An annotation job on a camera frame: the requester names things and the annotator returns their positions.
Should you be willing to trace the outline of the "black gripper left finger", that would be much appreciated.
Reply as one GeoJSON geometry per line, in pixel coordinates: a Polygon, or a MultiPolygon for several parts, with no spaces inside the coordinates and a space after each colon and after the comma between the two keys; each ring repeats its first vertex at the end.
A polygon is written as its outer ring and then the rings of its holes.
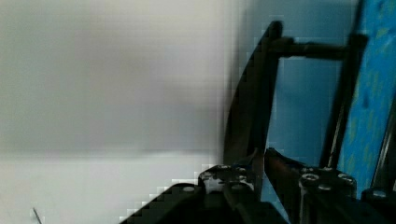
{"type": "Polygon", "coordinates": [[[207,194],[224,191],[226,185],[245,187],[259,202],[262,197],[263,156],[264,152],[255,148],[252,154],[232,164],[213,166],[199,174],[199,184],[204,186],[207,194]]]}

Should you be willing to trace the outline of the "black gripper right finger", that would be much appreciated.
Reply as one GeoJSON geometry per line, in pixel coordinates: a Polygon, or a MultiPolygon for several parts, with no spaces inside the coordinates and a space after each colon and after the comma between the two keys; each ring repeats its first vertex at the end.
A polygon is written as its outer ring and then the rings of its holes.
{"type": "Polygon", "coordinates": [[[348,203],[357,201],[356,180],[329,167],[311,167],[267,148],[264,172],[290,224],[355,224],[348,203]]]}

